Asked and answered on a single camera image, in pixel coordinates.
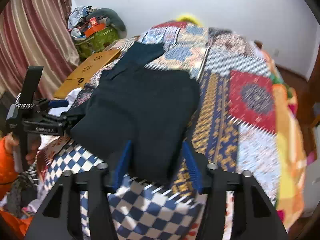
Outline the person's left hand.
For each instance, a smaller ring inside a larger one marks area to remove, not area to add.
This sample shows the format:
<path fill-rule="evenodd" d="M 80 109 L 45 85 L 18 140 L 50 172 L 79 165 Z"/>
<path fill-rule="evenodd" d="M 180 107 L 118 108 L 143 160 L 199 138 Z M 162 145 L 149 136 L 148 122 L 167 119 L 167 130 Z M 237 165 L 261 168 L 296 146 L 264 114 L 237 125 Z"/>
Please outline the person's left hand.
<path fill-rule="evenodd" d="M 41 137 L 38 134 L 31 134 L 31 138 L 33 139 L 31 142 L 30 150 L 28 154 L 25 156 L 25 159 L 29 165 L 31 165 L 36 158 L 37 152 L 41 145 Z M 5 150 L 8 155 L 13 156 L 13 150 L 15 147 L 20 145 L 20 141 L 17 138 L 14 138 L 13 133 L 9 133 L 4 137 Z"/>

